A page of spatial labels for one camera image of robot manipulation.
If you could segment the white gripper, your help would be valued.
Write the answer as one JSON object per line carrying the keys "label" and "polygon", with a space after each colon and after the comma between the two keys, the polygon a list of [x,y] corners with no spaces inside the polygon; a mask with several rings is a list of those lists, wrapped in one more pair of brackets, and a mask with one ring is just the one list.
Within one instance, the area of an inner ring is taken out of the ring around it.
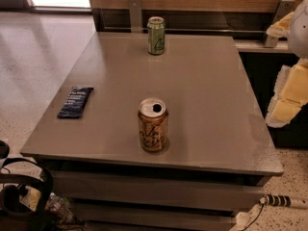
{"label": "white gripper", "polygon": [[[267,29],[267,35],[288,37],[289,49],[300,58],[308,58],[308,0]],[[308,60],[300,59],[292,67],[283,65],[274,85],[266,115],[269,127],[281,128],[289,124],[308,103]]]}

